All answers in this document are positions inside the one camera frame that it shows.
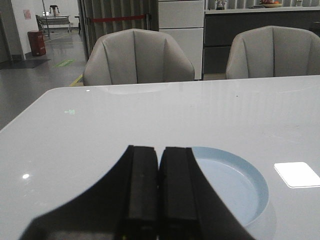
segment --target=white wall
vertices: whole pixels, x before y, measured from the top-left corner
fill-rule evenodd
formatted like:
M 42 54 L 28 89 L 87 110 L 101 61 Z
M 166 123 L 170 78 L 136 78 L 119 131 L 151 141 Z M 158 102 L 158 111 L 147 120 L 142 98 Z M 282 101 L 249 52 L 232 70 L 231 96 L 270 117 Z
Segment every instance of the white wall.
M 28 32 L 38 30 L 38 24 L 35 16 L 35 8 L 33 0 L 11 0 L 16 27 L 18 30 L 22 53 L 31 52 L 30 43 L 28 39 Z M 25 19 L 24 10 L 30 10 L 31 19 Z
M 50 5 L 57 5 L 60 11 L 60 15 L 70 16 L 69 21 L 71 23 L 71 27 L 78 26 L 79 19 L 75 18 L 75 16 L 79 15 L 77 0 L 43 0 L 43 2 L 44 2 L 45 10 L 47 12 L 50 11 Z M 35 14 L 42 16 L 42 12 L 44 11 L 42 0 L 33 0 L 33 5 L 35 9 Z

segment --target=tiled floor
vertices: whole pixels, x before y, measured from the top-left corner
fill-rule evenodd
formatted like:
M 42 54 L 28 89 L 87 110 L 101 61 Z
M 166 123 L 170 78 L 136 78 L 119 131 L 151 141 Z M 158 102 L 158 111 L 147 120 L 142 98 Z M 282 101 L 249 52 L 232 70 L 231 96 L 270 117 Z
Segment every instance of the tiled floor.
M 86 65 L 81 36 L 75 29 L 55 29 L 50 39 L 45 37 L 46 54 L 30 59 L 50 59 L 26 69 L 0 70 L 0 129 L 32 104 L 46 91 L 68 87 L 83 72 Z M 64 60 L 72 63 L 56 67 Z

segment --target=gray armchair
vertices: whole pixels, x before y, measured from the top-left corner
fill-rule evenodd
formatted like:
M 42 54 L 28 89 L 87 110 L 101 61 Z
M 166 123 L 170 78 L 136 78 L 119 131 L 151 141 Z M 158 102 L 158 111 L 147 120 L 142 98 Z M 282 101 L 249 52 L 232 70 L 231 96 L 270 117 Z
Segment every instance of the gray armchair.
M 235 36 L 227 79 L 320 75 L 320 37 L 311 31 L 265 26 Z
M 83 82 L 87 86 L 179 82 L 194 76 L 194 67 L 170 35 L 128 29 L 98 39 Z

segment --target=glossy tabletop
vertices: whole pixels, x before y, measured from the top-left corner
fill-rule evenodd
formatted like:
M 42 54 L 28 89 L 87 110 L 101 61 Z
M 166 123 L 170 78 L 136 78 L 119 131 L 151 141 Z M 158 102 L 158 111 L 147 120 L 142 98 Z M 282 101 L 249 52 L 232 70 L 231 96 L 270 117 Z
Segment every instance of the glossy tabletop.
M 91 87 L 46 92 L 0 131 L 0 240 L 78 196 L 128 145 L 211 147 L 247 160 L 269 203 L 257 240 L 318 240 L 320 187 L 289 188 L 275 163 L 320 175 L 320 76 Z

